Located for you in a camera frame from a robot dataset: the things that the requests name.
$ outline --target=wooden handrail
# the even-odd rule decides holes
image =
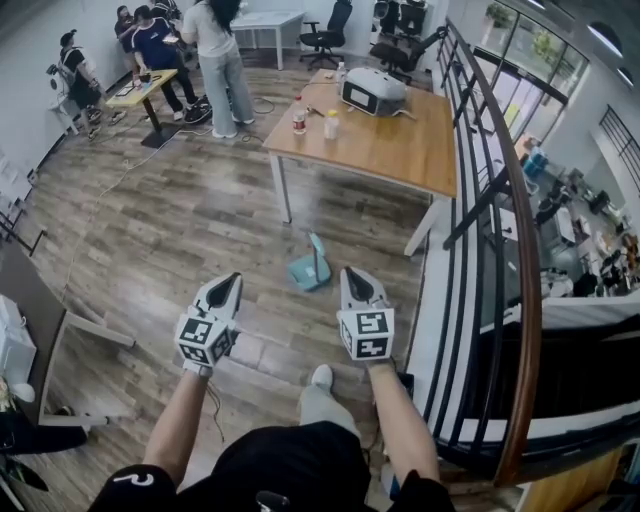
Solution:
[[[493,119],[495,134],[500,143],[511,185],[513,209],[518,229],[518,260],[520,263],[520,291],[522,296],[520,361],[511,417],[507,423],[502,456],[494,478],[496,485],[504,485],[515,481],[517,478],[520,459],[527,443],[527,434],[536,397],[540,368],[540,346],[542,343],[540,262],[538,260],[538,246],[533,225],[533,214],[529,204],[529,195],[524,183],[522,167],[516,155],[504,116],[493,95],[491,86],[471,53],[469,45],[448,17],[447,25],[459,42],[459,46],[484,96],[489,114]]]

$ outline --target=white table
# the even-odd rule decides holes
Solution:
[[[302,33],[302,18],[304,11],[255,11],[239,16],[231,23],[235,31],[250,30],[253,48],[258,48],[256,30],[274,30],[276,33],[276,52],[278,55],[278,69],[282,71],[282,27],[300,21]]]

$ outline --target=white table leg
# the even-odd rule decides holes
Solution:
[[[291,209],[289,208],[287,182],[284,179],[284,171],[282,169],[282,157],[269,154],[269,160],[271,160],[271,173],[273,174],[273,183],[276,187],[278,206],[280,206],[280,217],[282,218],[282,222],[288,224],[291,222]]]
[[[278,52],[278,70],[282,71],[282,30],[280,27],[276,29],[276,52]]]
[[[124,345],[128,348],[131,348],[136,344],[136,340],[131,336],[125,336],[119,332],[112,331],[111,329],[95,324],[90,320],[74,315],[73,313],[67,312],[67,318],[69,325],[82,329],[83,331],[90,332],[91,334],[95,334],[96,336],[100,336],[106,340],[119,343],[120,345]]]
[[[40,425],[46,427],[104,427],[109,424],[106,416],[58,416],[43,414]]]
[[[437,220],[442,210],[444,210],[444,207],[448,204],[449,199],[434,199],[433,203],[427,210],[427,213],[424,214],[424,217],[420,221],[417,229],[414,231],[413,235],[411,235],[411,239],[404,249],[405,256],[413,256],[413,253],[416,252],[418,246],[427,236],[427,233],[429,233],[433,223]]]

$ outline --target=blue object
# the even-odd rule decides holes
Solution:
[[[331,269],[327,260],[324,259],[325,250],[322,240],[315,233],[311,233],[309,238],[311,238],[313,254],[307,254],[287,266],[287,272],[293,282],[305,292],[313,291],[331,280]]]

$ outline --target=person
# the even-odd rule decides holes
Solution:
[[[177,493],[213,373],[187,363],[153,428],[142,464],[109,478],[89,512],[371,510],[364,504],[371,476],[360,433],[351,414],[331,395],[333,373],[328,365],[316,369],[302,392],[299,426],[249,432],[222,453],[210,476]],[[453,512],[439,482],[434,441],[395,369],[382,362],[369,366],[368,372],[386,451],[400,485],[389,510]]]
[[[240,0],[198,1],[187,10],[184,24],[176,22],[182,39],[187,44],[198,44],[204,88],[213,115],[212,134],[216,138],[233,138],[238,134],[235,122],[251,124],[255,120],[240,51],[231,31],[239,8]]]
[[[138,23],[138,28],[133,34],[132,46],[136,61],[140,66],[140,74],[147,74],[149,69],[176,69],[178,71],[176,80],[184,90],[187,108],[193,108],[198,97],[193,90],[191,80],[189,80],[189,71],[175,47],[171,46],[171,43],[164,42],[164,38],[171,35],[169,23],[163,18],[154,18],[147,5],[138,7],[134,12],[134,18]],[[173,110],[174,121],[181,120],[184,117],[184,106],[176,96],[171,81],[162,85],[162,92]]]
[[[131,39],[133,38],[133,33],[137,30],[138,25],[133,20],[133,16],[129,13],[129,9],[127,9],[126,5],[121,5],[118,7],[116,12],[118,16],[118,21],[114,27],[116,37],[120,44],[122,45],[122,49],[124,50],[125,55],[125,63],[129,68],[129,71],[133,74],[133,81],[138,81],[138,63],[133,55],[133,47],[131,46]]]
[[[89,140],[93,140],[100,131],[100,126],[91,127],[87,108],[92,105],[98,105],[103,111],[111,113],[109,124],[119,123],[125,116],[126,112],[113,110],[106,104],[106,93],[100,86],[97,78],[93,76],[87,65],[87,59],[82,49],[75,46],[74,36],[75,30],[63,34],[60,38],[60,63],[71,73],[71,87],[69,90],[69,99],[73,100],[80,110],[80,118],[87,132]]]

